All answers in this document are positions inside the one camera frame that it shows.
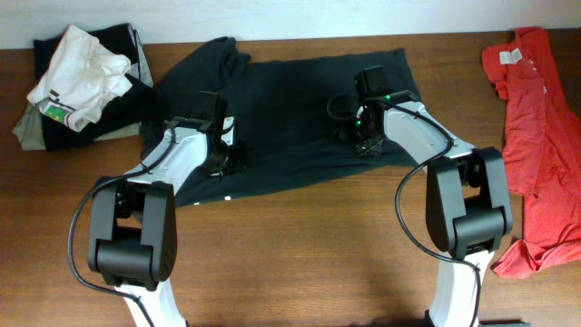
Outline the dark green t-shirt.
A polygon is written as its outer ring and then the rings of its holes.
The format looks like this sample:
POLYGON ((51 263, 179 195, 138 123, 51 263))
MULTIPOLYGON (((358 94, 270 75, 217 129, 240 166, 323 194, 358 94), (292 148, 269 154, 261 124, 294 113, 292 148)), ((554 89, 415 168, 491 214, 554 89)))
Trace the dark green t-shirt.
POLYGON ((163 120, 194 117, 215 92, 235 117, 246 145, 247 167, 234 175, 191 174, 176 195, 179 206, 276 193, 327 182, 382 166, 411 166, 397 144, 385 142, 378 156, 360 155, 335 137, 337 121, 327 113, 354 95, 354 77, 381 65, 395 91, 418 88, 403 49, 297 61, 254 63, 232 37, 205 43, 173 67, 154 89, 163 120))

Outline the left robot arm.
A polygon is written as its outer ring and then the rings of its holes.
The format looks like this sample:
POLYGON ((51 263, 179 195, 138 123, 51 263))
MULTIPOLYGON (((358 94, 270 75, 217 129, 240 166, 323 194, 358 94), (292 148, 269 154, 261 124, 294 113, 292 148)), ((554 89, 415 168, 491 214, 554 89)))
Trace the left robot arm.
POLYGON ((227 102, 202 93, 203 112, 175 117, 160 143, 127 173, 92 195, 87 262, 127 302, 138 326, 184 326, 170 275, 176 262, 175 195, 194 172, 222 179, 244 170, 227 102))

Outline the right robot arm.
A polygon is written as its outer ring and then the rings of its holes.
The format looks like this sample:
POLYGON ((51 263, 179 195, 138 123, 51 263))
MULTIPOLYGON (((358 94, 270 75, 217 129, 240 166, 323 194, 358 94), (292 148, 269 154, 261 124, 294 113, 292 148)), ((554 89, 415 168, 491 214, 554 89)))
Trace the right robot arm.
POLYGON ((339 115, 360 154, 392 142, 416 163, 397 188, 394 208, 404 234, 438 260, 437 289, 425 312, 427 326, 479 326, 486 270, 513 217, 505 162, 495 147, 477 148, 438 122, 410 90, 389 86, 376 65, 354 77, 357 109, 339 115), (401 198, 419 172, 427 175, 426 226, 435 248, 422 244, 406 225, 401 198))

